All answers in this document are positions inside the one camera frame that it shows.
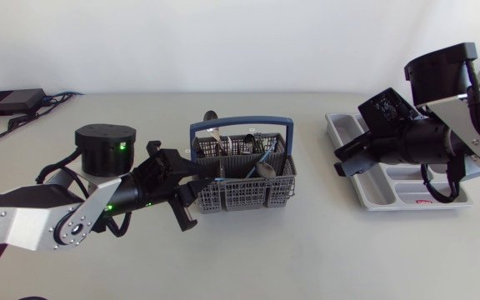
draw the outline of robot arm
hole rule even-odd
[[[340,176],[364,173],[377,163],[421,164],[427,190],[441,203],[458,196],[462,180],[480,175],[480,90],[473,43],[412,60],[405,67],[414,106],[389,88],[358,107],[369,131],[335,151]],[[445,165],[451,194],[429,182],[428,165]]]
[[[197,220],[187,208],[213,178],[179,182],[192,175],[204,177],[208,169],[181,158],[175,149],[159,149],[160,142],[150,142],[149,158],[129,172],[135,134],[130,127],[104,124],[77,130],[76,153],[44,168],[38,183],[60,169],[45,184],[0,194],[0,244],[53,251],[78,246],[91,231],[108,228],[120,237],[133,210],[163,202],[170,204],[183,231],[193,228]],[[82,163],[67,165],[78,155]],[[81,186],[81,179],[88,183],[85,198],[68,190],[76,179]],[[112,217],[120,214],[125,218],[118,227]]]

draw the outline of black power adapter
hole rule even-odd
[[[35,113],[42,106],[46,93],[41,88],[0,91],[0,116],[14,113]]]

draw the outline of white table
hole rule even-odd
[[[133,94],[64,103],[0,140],[0,193],[34,184],[42,167],[73,151],[74,131],[90,123],[136,128],[135,166],[148,140],[189,158],[188,127],[213,109],[220,117],[294,120],[296,195],[286,207],[256,211],[203,215],[193,205],[199,223],[187,232],[164,203],[136,211],[121,238],[93,233],[66,252],[8,247],[0,299],[480,298],[480,178],[463,184],[475,202],[467,209],[367,212],[350,180],[334,171],[324,114],[355,113],[367,98]],[[0,132],[7,120],[0,117]]]

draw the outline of metal bracket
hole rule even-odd
[[[59,248],[78,246],[87,237],[122,181],[120,177],[96,177],[86,174],[80,166],[80,163],[74,163],[67,167],[87,180],[92,192],[85,202],[70,207],[71,215],[56,226],[54,234]]]
[[[475,153],[472,160],[480,167],[480,135],[472,125],[468,105],[463,97],[448,97],[427,103],[435,113]]]

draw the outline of gray plastic tray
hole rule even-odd
[[[340,148],[368,130],[362,116],[351,114],[326,114],[327,133],[335,148]],[[444,194],[449,194],[445,174],[431,172],[432,184]],[[372,211],[453,209],[473,205],[461,187],[460,195],[451,203],[440,203],[423,185],[420,166],[379,163],[363,174],[351,178],[361,204]]]

